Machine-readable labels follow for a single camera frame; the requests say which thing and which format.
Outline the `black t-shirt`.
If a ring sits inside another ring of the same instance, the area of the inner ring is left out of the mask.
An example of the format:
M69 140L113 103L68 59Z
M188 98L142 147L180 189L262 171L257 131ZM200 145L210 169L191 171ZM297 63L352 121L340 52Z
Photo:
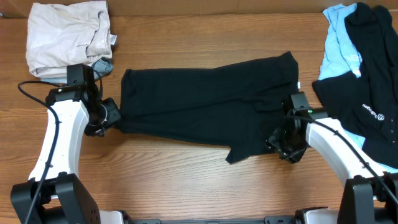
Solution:
M227 146L229 163L268 154L266 141L283 122L282 102L298 92L298 77L290 52L210 69L129 69L117 128Z

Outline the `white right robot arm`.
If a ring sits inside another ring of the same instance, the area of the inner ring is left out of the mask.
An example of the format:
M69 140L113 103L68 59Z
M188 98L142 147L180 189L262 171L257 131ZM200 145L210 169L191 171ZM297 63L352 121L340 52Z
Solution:
M299 209L267 223L397 223L397 174L375 163L349 139L340 122L323 108L288 110L266 146L296 163L312 147L327 161L344 191L337 210Z

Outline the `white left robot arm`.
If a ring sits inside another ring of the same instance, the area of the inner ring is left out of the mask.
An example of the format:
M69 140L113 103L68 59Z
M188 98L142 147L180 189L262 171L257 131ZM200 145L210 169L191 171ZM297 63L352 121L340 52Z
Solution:
M11 190L22 223L129 223L120 211L100 210L78 177L84 135L104 134L109 118L118 116L111 99L97 88L52 89L46 97L48 123L39 159L28 181Z

